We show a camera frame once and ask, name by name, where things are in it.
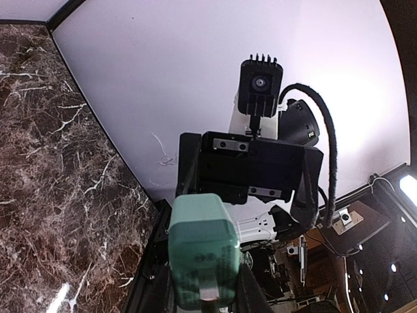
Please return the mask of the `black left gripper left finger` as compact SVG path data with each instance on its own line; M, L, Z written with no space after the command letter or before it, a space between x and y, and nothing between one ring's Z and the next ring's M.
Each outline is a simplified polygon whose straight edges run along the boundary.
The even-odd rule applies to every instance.
M177 304L175 300L174 282L171 275L170 262L167 260L163 268L164 278L164 309L166 313L177 313Z

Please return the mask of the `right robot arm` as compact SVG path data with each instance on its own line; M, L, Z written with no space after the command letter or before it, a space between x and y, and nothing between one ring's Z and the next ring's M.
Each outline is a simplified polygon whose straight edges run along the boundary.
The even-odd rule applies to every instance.
M315 225L323 163L303 100L288 102L278 134L181 134L176 195L216 194L243 245L297 238Z

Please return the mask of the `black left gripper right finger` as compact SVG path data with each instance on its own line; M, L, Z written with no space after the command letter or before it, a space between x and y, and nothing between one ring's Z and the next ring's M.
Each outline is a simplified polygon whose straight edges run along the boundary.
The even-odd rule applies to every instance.
M236 310L240 313L272 312L250 268L241 263L237 279Z

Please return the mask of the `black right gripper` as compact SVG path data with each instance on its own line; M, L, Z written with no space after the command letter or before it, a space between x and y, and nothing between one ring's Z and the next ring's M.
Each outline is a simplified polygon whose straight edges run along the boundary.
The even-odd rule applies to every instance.
M185 132L179 139L175 196L213 193L225 203L244 205L293 201L291 216L314 227L319 215L323 153L282 140L221 132Z

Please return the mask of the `green charger plug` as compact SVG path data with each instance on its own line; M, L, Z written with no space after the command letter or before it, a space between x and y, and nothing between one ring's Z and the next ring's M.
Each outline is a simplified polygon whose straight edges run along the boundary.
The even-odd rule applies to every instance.
M218 308L233 303L240 241L218 195L186 194L174 200L168 254L180 308L193 311L204 302Z

